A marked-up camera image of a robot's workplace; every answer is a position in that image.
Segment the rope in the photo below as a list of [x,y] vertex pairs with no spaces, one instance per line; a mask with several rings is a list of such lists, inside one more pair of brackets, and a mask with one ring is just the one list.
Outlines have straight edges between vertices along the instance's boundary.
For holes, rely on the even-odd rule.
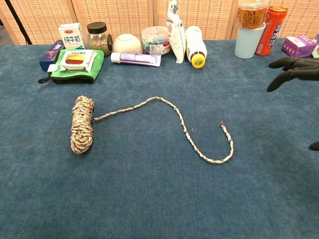
[[71,127],[71,149],[74,153],[76,154],[81,154],[84,153],[85,151],[87,151],[92,142],[93,142],[93,129],[91,127],[91,121],[95,122],[98,120],[102,120],[104,118],[107,118],[109,116],[114,116],[120,113],[124,113],[127,111],[133,111],[139,107],[144,106],[145,104],[147,104],[148,102],[152,101],[152,100],[159,100],[164,102],[165,104],[171,106],[176,113],[179,116],[179,119],[181,121],[181,125],[183,127],[183,131],[186,135],[186,138],[188,139],[188,141],[190,142],[190,144],[193,146],[194,150],[196,151],[196,153],[205,161],[209,162],[209,163],[213,163],[213,164],[222,164],[226,161],[228,161],[234,154],[234,142],[231,139],[231,136],[229,134],[229,132],[227,131],[227,128],[225,126],[225,124],[223,122],[221,122],[219,124],[219,126],[221,127],[221,129],[224,131],[227,140],[229,142],[229,147],[230,147],[230,152],[229,155],[227,157],[225,157],[222,160],[214,160],[211,158],[206,157],[195,145],[195,143],[193,142],[193,140],[191,139],[187,128],[185,126],[185,122],[184,119],[181,115],[181,113],[179,112],[179,109],[172,104],[171,102],[165,100],[162,97],[151,97],[149,99],[147,99],[146,101],[140,103],[139,105],[135,105],[133,107],[129,107],[126,109],[122,109],[122,110],[118,110],[118,111],[114,111],[114,112],[110,112],[107,113],[103,116],[97,117],[92,119],[92,113],[93,113],[93,108],[94,108],[94,103],[92,101],[92,99],[89,99],[85,96],[79,96],[75,102],[75,106],[72,109],[72,115],[73,115],[73,119],[72,119],[72,127]]

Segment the yellow bottle cap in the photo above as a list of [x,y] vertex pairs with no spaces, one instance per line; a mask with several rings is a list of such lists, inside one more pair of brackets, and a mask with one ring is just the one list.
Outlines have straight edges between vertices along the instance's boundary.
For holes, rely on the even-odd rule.
[[195,68],[202,68],[205,65],[205,57],[197,53],[192,57],[191,63]]

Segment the milk carton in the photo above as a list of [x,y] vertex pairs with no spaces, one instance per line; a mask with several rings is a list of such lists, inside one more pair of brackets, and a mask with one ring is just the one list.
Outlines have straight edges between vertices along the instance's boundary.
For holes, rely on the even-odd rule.
[[59,32],[65,49],[85,49],[79,23],[62,24],[59,26]]

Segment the white bowl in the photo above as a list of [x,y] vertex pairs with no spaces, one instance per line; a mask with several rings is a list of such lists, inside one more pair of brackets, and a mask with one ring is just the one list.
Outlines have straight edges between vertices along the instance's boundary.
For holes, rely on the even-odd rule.
[[113,42],[113,52],[143,53],[140,40],[132,34],[119,35]]

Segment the green cloth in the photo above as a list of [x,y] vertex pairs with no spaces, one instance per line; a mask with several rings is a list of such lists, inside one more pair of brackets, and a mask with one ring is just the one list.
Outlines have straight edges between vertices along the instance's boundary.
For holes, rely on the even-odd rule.
[[58,60],[56,64],[58,64],[58,69],[55,72],[52,72],[50,79],[52,79],[55,83],[65,84],[65,83],[93,83],[99,72],[102,68],[104,62],[104,52],[101,50],[94,50],[97,53],[97,56],[94,58],[94,62],[92,65],[92,69],[90,72],[87,71],[60,71],[61,66],[60,63],[62,58],[67,51],[81,51],[81,50],[67,50],[63,49],[60,51]]

